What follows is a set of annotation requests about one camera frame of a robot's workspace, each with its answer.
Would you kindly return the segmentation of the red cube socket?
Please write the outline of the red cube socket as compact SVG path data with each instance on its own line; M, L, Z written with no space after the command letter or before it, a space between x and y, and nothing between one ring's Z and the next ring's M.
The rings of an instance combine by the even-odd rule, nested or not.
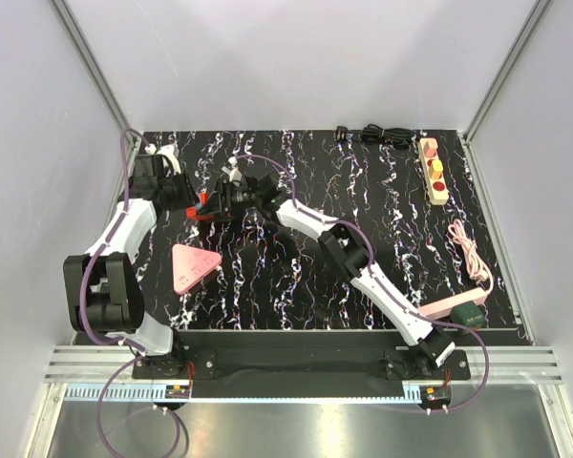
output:
M217 193L200 193L200 202L186 209L186 217L194 221L219 221L224 217L221 196Z

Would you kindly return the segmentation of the pink triangular socket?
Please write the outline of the pink triangular socket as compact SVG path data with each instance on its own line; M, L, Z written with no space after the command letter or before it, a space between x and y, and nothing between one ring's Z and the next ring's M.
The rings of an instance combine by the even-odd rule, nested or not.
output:
M171 251L173 289L183 295L215 272L223 261L221 254L198 247L175 244Z

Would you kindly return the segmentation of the pink power strip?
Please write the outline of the pink power strip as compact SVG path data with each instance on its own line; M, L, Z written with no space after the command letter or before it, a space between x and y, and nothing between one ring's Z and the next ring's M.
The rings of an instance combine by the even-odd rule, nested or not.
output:
M460 306L466 302L473 302L475 305L482 305L486 301L487 297L488 293L484 289L481 287L476 287L469 291L458 293L443 300L422 305L418 308L418 310L424 316L432 320L438 320L448 317L455 307Z

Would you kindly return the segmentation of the dark green plug adapter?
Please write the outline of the dark green plug adapter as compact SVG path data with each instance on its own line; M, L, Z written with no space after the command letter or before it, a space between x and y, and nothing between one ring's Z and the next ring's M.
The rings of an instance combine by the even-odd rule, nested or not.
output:
M486 324L484 314L474 302L466 302L454 307L449 317L452 323L474 330L480 329Z

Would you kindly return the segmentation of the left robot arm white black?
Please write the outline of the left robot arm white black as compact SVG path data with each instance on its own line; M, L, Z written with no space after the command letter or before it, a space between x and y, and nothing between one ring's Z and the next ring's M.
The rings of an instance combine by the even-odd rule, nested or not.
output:
M134 349L141 363L175 378L187 365L181 339L145 310L133 263L161 213L199 202L188 177L169 152L143 154L125 179L116 212L100 238L63 263L73 329L98 345Z

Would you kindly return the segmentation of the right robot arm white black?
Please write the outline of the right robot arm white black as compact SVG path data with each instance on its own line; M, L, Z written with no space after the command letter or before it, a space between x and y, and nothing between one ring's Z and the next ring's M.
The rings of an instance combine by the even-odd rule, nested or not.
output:
M391 283L358 226L288 197L268 176L220 179L212 193L202 197L197 216L214 222L230 221L250 208L265 219L315 239L335 275L369 298L400 333L420 375L432 379L447 369L455 343L440 326L420 315Z

